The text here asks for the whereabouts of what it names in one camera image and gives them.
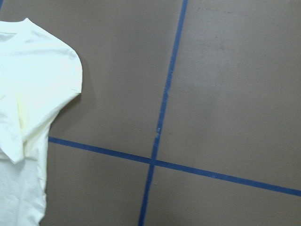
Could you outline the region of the cream long-sleeve cat shirt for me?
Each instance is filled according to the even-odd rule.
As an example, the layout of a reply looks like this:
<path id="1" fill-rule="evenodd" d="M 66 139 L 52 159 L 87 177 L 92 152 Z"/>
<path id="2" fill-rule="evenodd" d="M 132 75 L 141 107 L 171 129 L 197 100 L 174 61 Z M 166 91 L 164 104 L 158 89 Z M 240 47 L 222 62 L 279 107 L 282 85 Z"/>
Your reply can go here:
<path id="1" fill-rule="evenodd" d="M 0 223 L 37 226 L 45 216 L 48 134 L 82 91 L 82 64 L 29 19 L 0 24 Z"/>

